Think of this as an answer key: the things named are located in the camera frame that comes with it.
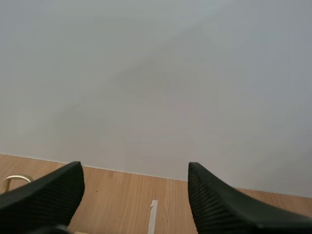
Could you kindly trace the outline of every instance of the ribbed rubber pad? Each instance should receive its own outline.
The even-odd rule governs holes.
[[[233,215],[221,198],[189,167],[189,202],[199,234],[246,234],[251,227]]]
[[[84,193],[80,162],[72,162],[0,195],[0,233],[21,234],[44,226],[68,226]]]

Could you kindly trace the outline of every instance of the metal ring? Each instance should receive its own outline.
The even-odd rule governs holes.
[[[29,175],[10,175],[4,180],[4,183],[3,183],[4,193],[9,191],[12,179],[23,179],[23,180],[26,180],[28,183],[34,181],[34,179]]]

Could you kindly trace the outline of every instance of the light wood flooring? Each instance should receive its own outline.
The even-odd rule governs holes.
[[[63,163],[0,155],[0,182],[12,174],[34,179]],[[196,234],[187,182],[83,167],[85,193],[69,229],[89,234],[147,234],[152,200],[158,200],[155,234]],[[23,184],[13,181],[11,188]],[[312,198],[239,189],[256,199],[312,217]]]

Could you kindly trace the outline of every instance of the black textured surface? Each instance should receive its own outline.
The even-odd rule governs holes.
[[[68,226],[84,193],[80,162],[72,162],[0,195],[0,233],[19,234],[44,226]]]
[[[188,192],[199,234],[312,233],[312,219],[253,199],[199,163],[189,164]]]

